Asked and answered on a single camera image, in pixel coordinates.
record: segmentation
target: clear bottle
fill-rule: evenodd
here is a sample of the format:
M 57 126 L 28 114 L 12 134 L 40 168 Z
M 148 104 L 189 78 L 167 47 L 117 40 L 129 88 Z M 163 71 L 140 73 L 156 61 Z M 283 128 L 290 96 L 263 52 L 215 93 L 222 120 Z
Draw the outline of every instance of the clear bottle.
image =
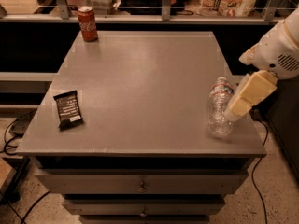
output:
M 207 128 L 218 138 L 226 137 L 233 130 L 233 124 L 224 116 L 224 110 L 234 90 L 225 77 L 219 77 L 211 89 L 208 99 Z

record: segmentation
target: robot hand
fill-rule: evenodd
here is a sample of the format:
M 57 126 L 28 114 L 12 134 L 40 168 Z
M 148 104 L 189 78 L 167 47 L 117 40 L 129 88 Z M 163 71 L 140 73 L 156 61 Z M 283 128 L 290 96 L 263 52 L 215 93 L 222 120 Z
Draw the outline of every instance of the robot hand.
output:
M 254 105 L 267 98 L 278 79 L 299 75 L 299 8 L 276 24 L 261 40 L 239 58 L 260 71 L 245 75 L 224 111 L 230 121 L 246 115 Z

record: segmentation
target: table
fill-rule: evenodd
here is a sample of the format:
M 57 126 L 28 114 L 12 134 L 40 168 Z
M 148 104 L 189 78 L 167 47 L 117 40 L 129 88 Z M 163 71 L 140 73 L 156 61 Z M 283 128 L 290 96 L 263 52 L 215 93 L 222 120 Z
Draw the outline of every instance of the table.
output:
M 78 34 L 17 152 L 82 223 L 208 223 L 265 149 L 250 117 L 206 130 L 218 77 L 234 81 L 211 32 Z M 84 122 L 60 131 L 53 96 L 76 90 Z

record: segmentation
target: soda can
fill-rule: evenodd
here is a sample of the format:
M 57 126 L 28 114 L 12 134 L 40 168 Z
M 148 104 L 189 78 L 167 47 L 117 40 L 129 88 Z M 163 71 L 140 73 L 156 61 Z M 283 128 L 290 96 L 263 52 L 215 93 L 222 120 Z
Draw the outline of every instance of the soda can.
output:
M 84 41 L 94 41 L 98 38 L 92 7 L 84 6 L 78 9 L 78 22 Z

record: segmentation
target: drawer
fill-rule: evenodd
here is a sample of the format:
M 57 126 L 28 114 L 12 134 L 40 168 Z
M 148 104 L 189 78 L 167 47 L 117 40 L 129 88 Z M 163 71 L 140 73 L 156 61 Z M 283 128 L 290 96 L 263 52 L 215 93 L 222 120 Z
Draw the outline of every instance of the drawer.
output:
M 207 224 L 208 217 L 80 216 L 82 224 Z
M 61 194 L 232 194 L 248 176 L 183 171 L 36 170 L 52 193 Z
M 223 206 L 223 199 L 194 198 L 193 195 L 102 195 L 97 200 L 64 200 L 73 215 L 213 215 Z

